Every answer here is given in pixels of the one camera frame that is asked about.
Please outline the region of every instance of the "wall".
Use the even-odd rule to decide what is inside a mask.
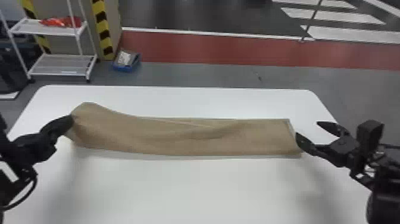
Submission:
[[[20,20],[24,17],[24,11],[18,0],[1,0],[0,10],[6,20]]]

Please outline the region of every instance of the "white stripe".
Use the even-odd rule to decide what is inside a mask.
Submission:
[[[174,33],[174,34],[188,34],[188,35],[204,35],[204,36],[232,36],[236,38],[260,38],[260,39],[287,39],[299,40],[300,36],[279,36],[279,35],[259,35],[247,33],[219,33],[219,32],[204,32],[204,31],[191,31],[191,30],[167,30],[167,29],[149,29],[149,28],[136,28],[136,27],[122,27],[124,31],[146,32],[146,33]],[[313,41],[313,38],[305,38],[306,41]]]
[[[18,94],[19,92],[13,92],[11,94],[0,94],[0,99],[14,99],[15,97],[17,97]]]
[[[311,26],[308,33],[315,39],[371,43],[400,43],[400,32],[357,30]]]
[[[299,8],[282,8],[282,10],[292,18],[311,18],[314,10],[302,10]],[[374,23],[385,24],[372,15],[360,13],[337,13],[330,11],[318,11],[315,16],[316,20],[344,21],[351,23]]]
[[[388,5],[388,4],[378,1],[378,0],[364,0],[364,1],[368,2],[371,5],[375,5],[378,8],[386,10],[389,13],[392,13],[393,15],[397,15],[398,17],[400,17],[400,10],[398,8],[395,8],[391,5]]]
[[[317,5],[318,0],[273,0],[274,2],[281,3],[292,3],[292,4],[301,4],[301,5]],[[356,8],[354,5],[349,4],[345,1],[337,1],[337,0],[323,0],[322,6],[328,7],[339,7],[339,8]]]

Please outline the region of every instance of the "red object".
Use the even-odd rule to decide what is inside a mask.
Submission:
[[[46,18],[41,20],[40,23],[45,26],[65,27],[65,23],[59,18]]]
[[[82,21],[78,16],[74,16],[75,26],[80,28]],[[45,26],[57,26],[57,27],[74,27],[70,16],[64,18],[47,18],[40,21]]]
[[[65,24],[67,27],[74,27],[74,26],[72,25],[72,19],[71,19],[70,16],[67,16],[66,18],[64,18],[63,21],[64,21],[64,24]],[[80,26],[82,26],[82,21],[80,20],[80,18],[79,18],[78,16],[74,16],[74,22],[75,22],[75,26],[76,26],[77,28],[79,28]]]

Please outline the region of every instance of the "metal pole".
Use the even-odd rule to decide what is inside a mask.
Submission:
[[[92,31],[89,28],[89,22],[88,22],[88,19],[86,18],[86,14],[85,14],[85,11],[83,9],[82,0],[78,0],[78,3],[79,3],[80,11],[82,13],[82,17],[83,17],[84,21],[87,22],[86,29],[87,29],[87,32],[89,33],[90,43],[92,44],[93,55],[96,55],[97,51],[96,51],[95,43],[93,41]],[[90,79],[90,71],[92,70],[91,67],[89,67],[87,72],[86,72],[86,80]]]
[[[82,47],[80,45],[79,35],[76,32],[74,13],[72,12],[72,7],[71,7],[70,0],[67,0],[67,5],[68,5],[68,10],[70,12],[72,27],[74,28],[75,40],[76,40],[76,43],[78,44],[78,51],[79,51],[79,54],[80,54],[80,59],[82,60],[82,68],[85,69],[87,66],[85,64],[85,60],[83,59],[83,51],[82,51]]]
[[[0,19],[3,22],[3,25],[4,25],[4,28],[5,28],[6,32],[7,32],[8,38],[11,41],[12,47],[14,48],[14,51],[17,54],[17,57],[21,62],[22,69],[25,71],[26,77],[30,80],[30,75],[28,74],[28,69],[26,69],[26,65],[25,65],[24,59],[21,56],[20,50],[18,49],[18,46],[15,43],[14,35],[10,32],[10,29],[8,28],[7,22],[6,22],[5,17],[4,17],[4,15],[3,15],[1,10],[0,10]]]
[[[308,22],[307,28],[305,29],[305,33],[304,33],[303,37],[301,38],[300,43],[304,43],[304,39],[305,39],[306,35],[308,34],[308,31],[309,31],[309,29],[310,29],[310,27],[311,27],[311,23],[314,21],[315,16],[317,15],[318,10],[320,9],[320,6],[321,6],[321,4],[322,4],[322,1],[323,1],[323,0],[319,0],[319,1],[318,1],[318,4],[317,4],[317,6],[316,6],[316,8],[315,8],[315,10],[314,10],[314,13],[312,14],[312,16],[311,16],[309,22]]]

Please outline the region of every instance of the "beige towel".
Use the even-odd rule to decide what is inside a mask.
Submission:
[[[86,148],[158,155],[287,155],[300,152],[288,119],[136,117],[94,103],[72,111],[66,136]]]

